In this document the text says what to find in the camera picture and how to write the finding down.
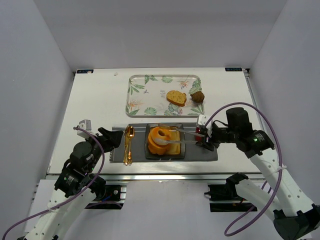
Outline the orange round sponge cake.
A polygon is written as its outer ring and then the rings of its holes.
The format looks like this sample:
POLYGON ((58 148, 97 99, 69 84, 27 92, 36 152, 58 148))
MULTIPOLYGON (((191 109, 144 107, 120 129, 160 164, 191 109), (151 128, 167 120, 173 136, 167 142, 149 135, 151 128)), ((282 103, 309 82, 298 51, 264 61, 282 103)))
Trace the orange round sponge cake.
POLYGON ((170 144, 167 144, 167 145, 158 145, 158 144, 156 144, 153 141, 152 134, 151 134, 151 131, 152 131, 153 128, 150 129, 150 132, 149 132, 148 137, 147 137, 148 149, 152 154, 164 155, 169 150, 170 144))

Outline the orange glazed bagel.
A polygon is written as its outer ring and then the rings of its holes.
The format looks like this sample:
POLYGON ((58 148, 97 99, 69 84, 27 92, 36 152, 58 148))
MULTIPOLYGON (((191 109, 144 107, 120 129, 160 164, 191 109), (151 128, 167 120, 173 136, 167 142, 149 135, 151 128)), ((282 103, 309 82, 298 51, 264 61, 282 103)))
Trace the orange glazed bagel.
POLYGON ((171 140, 171 133, 167 129, 155 127, 151 131, 151 138, 157 145, 165 146, 171 140))

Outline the stainless steel serving tongs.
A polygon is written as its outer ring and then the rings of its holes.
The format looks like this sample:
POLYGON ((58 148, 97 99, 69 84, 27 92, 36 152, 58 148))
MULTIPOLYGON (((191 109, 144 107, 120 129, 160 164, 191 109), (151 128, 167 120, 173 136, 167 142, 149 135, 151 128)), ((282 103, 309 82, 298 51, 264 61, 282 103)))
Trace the stainless steel serving tongs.
POLYGON ((174 136, 171 137, 171 139, 156 137, 155 140, 162 144, 195 144, 196 140, 186 140, 185 134, 193 135, 195 137, 204 138, 205 135, 197 132, 191 132, 184 130, 182 128, 179 128, 176 125, 167 125, 159 123, 158 127, 160 130, 168 130, 169 132, 175 133, 174 136))

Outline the brown bread slice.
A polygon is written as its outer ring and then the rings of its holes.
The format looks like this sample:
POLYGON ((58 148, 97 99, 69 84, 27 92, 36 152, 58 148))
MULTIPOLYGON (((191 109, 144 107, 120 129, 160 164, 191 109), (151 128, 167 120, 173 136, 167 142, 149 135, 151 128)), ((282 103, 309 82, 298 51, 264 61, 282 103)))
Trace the brown bread slice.
POLYGON ((177 90, 171 90, 166 94, 166 99, 173 105, 184 107, 187 101, 187 95, 177 90))

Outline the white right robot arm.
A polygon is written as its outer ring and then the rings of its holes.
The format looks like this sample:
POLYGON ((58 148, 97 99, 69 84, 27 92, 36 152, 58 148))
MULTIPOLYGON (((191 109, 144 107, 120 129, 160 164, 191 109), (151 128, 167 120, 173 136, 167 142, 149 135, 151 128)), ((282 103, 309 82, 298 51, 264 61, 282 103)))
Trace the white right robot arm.
POLYGON ((214 151, 220 144, 236 147, 260 170, 272 194, 255 185, 247 175, 238 172, 226 179, 224 188, 210 190, 211 200, 223 197, 245 199, 266 215, 284 240, 298 240, 320 226, 320 207, 297 185, 282 162, 277 142, 262 130, 254 130, 248 112, 242 107, 226 111, 227 123, 218 127, 203 114, 197 118, 200 134, 196 145, 214 151))

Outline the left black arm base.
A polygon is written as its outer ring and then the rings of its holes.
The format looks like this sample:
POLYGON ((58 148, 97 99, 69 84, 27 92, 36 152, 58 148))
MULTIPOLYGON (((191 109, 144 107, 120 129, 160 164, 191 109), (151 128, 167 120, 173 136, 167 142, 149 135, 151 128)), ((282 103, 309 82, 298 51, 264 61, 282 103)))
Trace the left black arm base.
POLYGON ((106 185, 105 194, 85 208, 89 210, 121 210, 127 193, 126 185, 106 185))

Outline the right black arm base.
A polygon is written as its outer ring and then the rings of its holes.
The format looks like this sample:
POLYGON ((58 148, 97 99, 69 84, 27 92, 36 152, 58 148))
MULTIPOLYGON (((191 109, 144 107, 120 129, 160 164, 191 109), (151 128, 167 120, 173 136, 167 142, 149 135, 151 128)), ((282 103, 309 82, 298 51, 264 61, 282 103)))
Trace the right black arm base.
POLYGON ((209 199, 212 213, 244 213, 253 205, 246 199, 229 193, 225 184, 210 184, 204 196, 209 199))

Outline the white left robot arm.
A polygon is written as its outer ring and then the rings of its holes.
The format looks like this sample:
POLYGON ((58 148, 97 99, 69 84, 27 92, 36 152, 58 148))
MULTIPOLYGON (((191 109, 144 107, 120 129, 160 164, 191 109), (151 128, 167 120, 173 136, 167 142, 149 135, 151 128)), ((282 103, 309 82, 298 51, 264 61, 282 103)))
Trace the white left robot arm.
POLYGON ((107 185, 93 170, 99 160, 104 160, 105 153, 120 146, 123 132, 100 127, 99 133, 93 134, 81 126, 75 130, 84 140, 73 147, 54 184, 47 209, 38 215, 24 240, 61 240, 86 207, 120 200, 121 186, 107 185))

